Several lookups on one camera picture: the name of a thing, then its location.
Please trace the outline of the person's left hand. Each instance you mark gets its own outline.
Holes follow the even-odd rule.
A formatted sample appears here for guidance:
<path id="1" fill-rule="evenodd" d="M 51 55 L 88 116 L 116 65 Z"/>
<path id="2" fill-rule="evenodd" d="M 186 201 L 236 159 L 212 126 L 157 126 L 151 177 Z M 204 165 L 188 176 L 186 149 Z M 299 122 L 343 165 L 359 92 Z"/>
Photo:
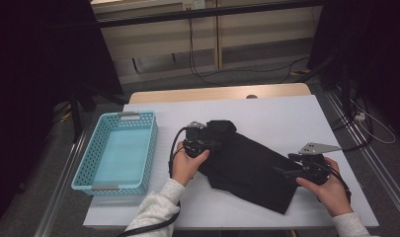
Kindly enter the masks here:
<path id="1" fill-rule="evenodd" d="M 208 158 L 209 151 L 205 150 L 196 158 L 191 158 L 186 154 L 182 141 L 178 143 L 177 149 L 173 159 L 171 178 L 185 187 L 194 177 L 200 165 Z"/>

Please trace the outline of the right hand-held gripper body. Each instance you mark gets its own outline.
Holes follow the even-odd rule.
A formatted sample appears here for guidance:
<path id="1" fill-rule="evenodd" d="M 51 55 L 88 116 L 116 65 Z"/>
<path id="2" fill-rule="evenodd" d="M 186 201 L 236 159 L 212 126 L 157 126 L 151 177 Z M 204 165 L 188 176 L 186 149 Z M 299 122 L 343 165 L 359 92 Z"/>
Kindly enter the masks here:
<path id="1" fill-rule="evenodd" d="M 303 166 L 306 179 L 317 185 L 327 182 L 333 173 L 324 153 L 340 151 L 340 146 L 308 142 L 298 151 L 298 162 Z"/>

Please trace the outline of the black pants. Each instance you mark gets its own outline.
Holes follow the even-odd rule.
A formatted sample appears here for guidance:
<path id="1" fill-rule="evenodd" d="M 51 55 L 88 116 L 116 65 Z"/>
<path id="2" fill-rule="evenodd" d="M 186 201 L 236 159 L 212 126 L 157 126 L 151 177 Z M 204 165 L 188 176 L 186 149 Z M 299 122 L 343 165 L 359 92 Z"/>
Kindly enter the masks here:
<path id="1" fill-rule="evenodd" d="M 230 120 L 211 120 L 200 132 L 205 132 L 206 141 L 222 143 L 199 168 L 213 189 L 286 213 L 297 184 L 280 170 L 298 170 L 298 164 L 238 133 Z"/>

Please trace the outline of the black curtain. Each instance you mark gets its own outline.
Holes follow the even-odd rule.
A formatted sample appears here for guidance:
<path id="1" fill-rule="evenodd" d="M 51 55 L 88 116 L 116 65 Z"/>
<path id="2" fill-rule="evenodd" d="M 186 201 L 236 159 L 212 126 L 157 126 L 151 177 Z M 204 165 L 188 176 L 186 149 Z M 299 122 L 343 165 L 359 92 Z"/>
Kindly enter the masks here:
<path id="1" fill-rule="evenodd" d="M 0 0 L 0 220 L 30 174 L 52 109 L 122 92 L 92 0 Z"/>
<path id="2" fill-rule="evenodd" d="M 331 55 L 400 133 L 400 0 L 325 0 L 307 66 Z"/>

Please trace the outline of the black stand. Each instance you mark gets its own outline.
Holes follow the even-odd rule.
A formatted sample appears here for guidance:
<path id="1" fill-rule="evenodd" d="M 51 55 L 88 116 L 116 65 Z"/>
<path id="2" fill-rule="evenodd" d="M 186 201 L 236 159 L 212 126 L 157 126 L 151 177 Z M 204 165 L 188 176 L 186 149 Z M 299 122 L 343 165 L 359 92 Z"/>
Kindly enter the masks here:
<path id="1" fill-rule="evenodd" d="M 345 113 L 351 112 L 350 69 L 340 56 L 328 56 L 323 62 L 298 79 L 297 83 L 306 83 L 313 78 L 319 79 L 324 90 L 339 89 L 340 101 Z"/>
<path id="2" fill-rule="evenodd" d="M 93 112 L 97 108 L 97 104 L 93 99 L 94 96 L 100 96 L 117 105 L 125 105 L 126 100 L 121 99 L 113 94 L 107 93 L 99 88 L 86 83 L 73 85 L 70 88 L 69 103 L 73 120 L 74 138 L 76 142 L 82 133 L 82 123 L 80 119 L 79 107 L 85 112 Z"/>

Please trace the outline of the light blue plastic basket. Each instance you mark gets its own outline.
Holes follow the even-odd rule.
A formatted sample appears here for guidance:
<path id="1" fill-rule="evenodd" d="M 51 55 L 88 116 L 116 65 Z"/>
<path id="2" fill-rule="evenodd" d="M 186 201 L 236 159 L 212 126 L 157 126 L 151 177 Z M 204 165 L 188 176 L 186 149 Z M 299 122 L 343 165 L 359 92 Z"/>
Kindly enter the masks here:
<path id="1" fill-rule="evenodd" d="M 151 111 L 101 115 L 71 188 L 88 196 L 146 194 L 157 133 Z"/>

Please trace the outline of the metal floor rail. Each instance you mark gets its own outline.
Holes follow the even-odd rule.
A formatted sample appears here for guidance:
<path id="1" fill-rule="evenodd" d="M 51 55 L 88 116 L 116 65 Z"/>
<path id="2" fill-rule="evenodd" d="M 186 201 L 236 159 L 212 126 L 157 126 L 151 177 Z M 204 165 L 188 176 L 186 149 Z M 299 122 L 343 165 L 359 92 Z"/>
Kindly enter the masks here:
<path id="1" fill-rule="evenodd" d="M 340 121 L 345 124 L 345 128 L 356 144 L 357 150 L 361 152 L 369 167 L 378 178 L 380 184 L 385 188 L 387 194 L 400 213 L 400 187 L 392 178 L 391 174 L 380 160 L 380 157 L 368 143 L 369 136 L 363 134 L 363 128 L 360 127 L 360 123 L 358 121 L 351 121 L 349 118 L 345 117 L 345 112 L 342 108 L 343 103 L 340 101 L 337 95 L 326 93 L 326 96 L 335 112 L 340 117 Z"/>
<path id="2" fill-rule="evenodd" d="M 82 133 L 72 144 L 71 150 L 67 156 L 66 163 L 62 169 L 59 180 L 55 186 L 54 192 L 49 199 L 43 216 L 40 220 L 34 237 L 49 237 L 54 225 L 57 214 L 61 208 L 64 196 L 72 179 L 72 171 L 76 165 L 79 154 L 87 140 L 87 134 Z"/>

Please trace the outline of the black metal bar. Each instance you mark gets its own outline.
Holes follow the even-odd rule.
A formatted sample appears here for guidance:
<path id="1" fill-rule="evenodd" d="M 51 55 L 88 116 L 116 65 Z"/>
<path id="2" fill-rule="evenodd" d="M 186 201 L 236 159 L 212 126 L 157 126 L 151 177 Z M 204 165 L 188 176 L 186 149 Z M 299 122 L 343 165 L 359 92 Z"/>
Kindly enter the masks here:
<path id="1" fill-rule="evenodd" d="M 189 11 L 171 12 L 163 14 L 153 14 L 147 16 L 137 16 L 137 17 L 111 18 L 106 20 L 98 20 L 97 25 L 100 28 L 131 26 L 131 25 L 179 21 L 179 20 L 188 20 L 197 18 L 315 7 L 315 6 L 323 6 L 326 4 L 326 2 L 327 0 L 281 0 L 272 3 L 217 7 L 211 9 L 189 10 Z"/>

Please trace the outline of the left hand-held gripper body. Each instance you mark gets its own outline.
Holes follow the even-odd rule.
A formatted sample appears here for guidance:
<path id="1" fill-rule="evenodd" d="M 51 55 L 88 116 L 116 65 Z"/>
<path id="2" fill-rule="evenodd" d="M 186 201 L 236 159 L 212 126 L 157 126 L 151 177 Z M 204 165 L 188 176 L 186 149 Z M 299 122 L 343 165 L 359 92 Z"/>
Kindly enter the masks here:
<path id="1" fill-rule="evenodd" d="M 183 141 L 183 146 L 189 157 L 196 158 L 205 150 L 214 150 L 217 147 L 217 142 L 207 125 L 192 121 L 186 127 L 186 138 Z"/>

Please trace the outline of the person's right hand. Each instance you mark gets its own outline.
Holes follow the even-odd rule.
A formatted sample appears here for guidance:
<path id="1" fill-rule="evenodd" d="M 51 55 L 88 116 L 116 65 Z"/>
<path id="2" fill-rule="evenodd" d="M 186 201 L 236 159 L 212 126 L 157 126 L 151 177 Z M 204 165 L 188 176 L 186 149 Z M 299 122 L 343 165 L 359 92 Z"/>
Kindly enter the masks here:
<path id="1" fill-rule="evenodd" d="M 345 188 L 337 177 L 330 175 L 328 181 L 321 186 L 304 178 L 297 178 L 296 182 L 315 194 L 332 217 L 353 212 Z"/>

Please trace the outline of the white wall socket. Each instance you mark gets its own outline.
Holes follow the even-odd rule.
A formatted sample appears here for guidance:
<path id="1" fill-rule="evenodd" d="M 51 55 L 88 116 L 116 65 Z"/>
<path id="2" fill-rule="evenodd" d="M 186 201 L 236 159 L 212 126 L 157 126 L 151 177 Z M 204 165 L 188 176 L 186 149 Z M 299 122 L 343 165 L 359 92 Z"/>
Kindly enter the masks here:
<path id="1" fill-rule="evenodd" d="M 205 0 L 184 0 L 184 10 L 200 10 L 205 8 Z"/>

